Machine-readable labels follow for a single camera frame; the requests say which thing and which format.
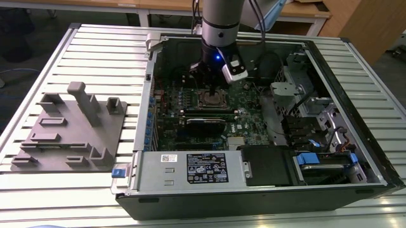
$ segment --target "green circuit board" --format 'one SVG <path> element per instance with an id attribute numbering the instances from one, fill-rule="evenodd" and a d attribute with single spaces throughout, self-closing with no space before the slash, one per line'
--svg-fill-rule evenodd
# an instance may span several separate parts
<path id="1" fill-rule="evenodd" d="M 214 97 L 209 96 L 208 89 L 176 86 L 158 90 L 155 94 L 159 94 L 159 151 L 229 150 L 230 137 L 244 137 L 245 144 L 270 144 L 261 111 L 261 93 L 252 83 L 242 81 L 229 89 L 217 90 Z M 196 118 L 225 120 L 224 133 L 216 137 L 185 134 L 185 122 Z"/>

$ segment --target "capacitor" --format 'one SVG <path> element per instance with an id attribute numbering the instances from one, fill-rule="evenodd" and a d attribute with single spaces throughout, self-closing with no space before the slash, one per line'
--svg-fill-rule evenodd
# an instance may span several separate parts
<path id="1" fill-rule="evenodd" d="M 244 88 L 245 90 L 250 90 L 250 85 L 246 83 L 246 84 L 244 84 L 242 88 Z"/>

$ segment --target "power supply label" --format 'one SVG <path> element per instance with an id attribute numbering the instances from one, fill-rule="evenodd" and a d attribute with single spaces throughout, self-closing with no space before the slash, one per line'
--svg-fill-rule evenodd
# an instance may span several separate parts
<path id="1" fill-rule="evenodd" d="M 226 154 L 188 154 L 188 172 L 190 184 L 229 182 Z"/>

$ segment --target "aluminum extrusion table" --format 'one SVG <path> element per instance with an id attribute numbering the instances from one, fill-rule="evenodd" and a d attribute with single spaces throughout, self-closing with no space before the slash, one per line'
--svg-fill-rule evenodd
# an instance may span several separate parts
<path id="1" fill-rule="evenodd" d="M 146 74 L 146 37 L 151 32 L 190 33 L 186 29 L 77 25 L 70 28 L 21 108 L 0 137 L 0 227 L 393 227 L 406 224 L 406 190 L 380 199 L 365 199 L 324 212 L 193 220 L 135 221 L 111 194 L 111 173 L 17 174 L 13 157 L 27 138 L 42 107 L 45 92 L 63 93 L 71 81 L 87 84 L 99 101 L 121 97 L 130 106 L 117 163 L 131 162 L 138 125 L 141 88 Z M 241 36 L 258 37 L 250 33 Z M 337 75 L 350 99 L 406 181 L 406 111 L 366 64 L 352 43 L 340 38 L 273 35 L 270 38 L 312 39 Z"/>

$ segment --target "motherboard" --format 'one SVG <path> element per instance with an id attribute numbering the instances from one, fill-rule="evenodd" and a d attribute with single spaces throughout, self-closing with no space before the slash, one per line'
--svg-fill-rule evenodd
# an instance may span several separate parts
<path id="1" fill-rule="evenodd" d="M 154 92 L 159 151 L 222 151 L 270 144 L 254 83 L 242 81 L 216 91 L 186 88 L 176 81 L 159 87 Z"/>

